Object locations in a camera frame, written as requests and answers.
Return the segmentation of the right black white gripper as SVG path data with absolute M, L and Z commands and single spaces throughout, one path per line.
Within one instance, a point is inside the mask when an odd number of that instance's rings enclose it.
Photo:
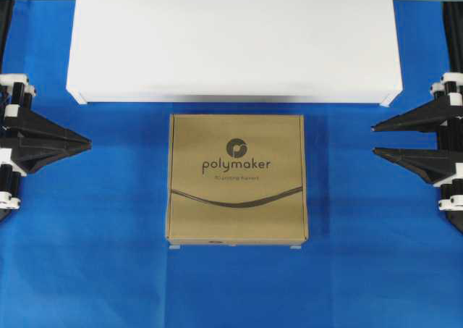
M 373 153 L 441 190 L 440 210 L 462 210 L 462 73 L 447 72 L 431 86 L 434 100 L 379 122 L 373 132 L 437 129 L 438 150 L 374 148 Z

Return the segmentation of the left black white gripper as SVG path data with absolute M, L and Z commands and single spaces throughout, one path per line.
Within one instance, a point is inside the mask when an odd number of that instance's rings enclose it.
M 90 139 L 30 110 L 35 96 L 26 74 L 1 74 L 1 210 L 20 208 L 27 174 L 91 149 Z

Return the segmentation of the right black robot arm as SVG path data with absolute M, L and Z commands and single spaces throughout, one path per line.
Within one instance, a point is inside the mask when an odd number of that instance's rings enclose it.
M 443 4 L 450 70 L 430 87 L 433 99 L 372 126 L 372 131 L 434 133 L 436 149 L 374 148 L 373 153 L 440 190 L 438 208 L 462 211 L 462 2 Z

